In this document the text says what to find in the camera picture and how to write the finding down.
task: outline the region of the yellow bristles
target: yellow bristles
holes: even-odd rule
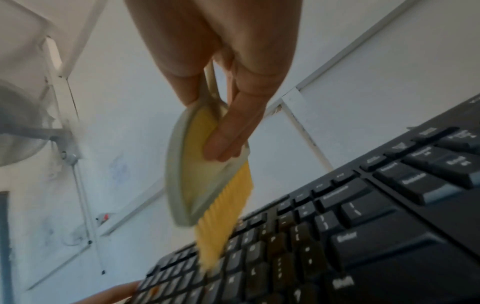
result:
[[[195,227],[202,269],[212,269],[224,251],[254,184],[249,163],[240,168]]]

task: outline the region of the cleaning brush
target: cleaning brush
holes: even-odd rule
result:
[[[168,144],[168,204],[177,225],[195,226],[203,270],[216,265],[253,189],[248,143],[239,157],[227,162],[206,161],[203,157],[205,142],[227,110],[210,62],[198,100],[182,113]]]

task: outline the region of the fan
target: fan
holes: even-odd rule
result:
[[[0,167],[35,155],[48,142],[55,142],[61,158],[69,165],[78,161],[79,151],[72,133],[52,129],[54,119],[24,90],[0,81]]]

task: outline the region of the keyboard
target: keyboard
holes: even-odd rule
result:
[[[189,244],[130,304],[479,303],[480,94]]]

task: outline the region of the hand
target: hand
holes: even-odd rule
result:
[[[117,285],[73,304],[114,304],[132,296],[141,281]]]
[[[125,0],[156,64],[179,99],[198,98],[213,58],[227,78],[228,113],[204,147],[226,161],[263,118],[292,63],[301,0]]]

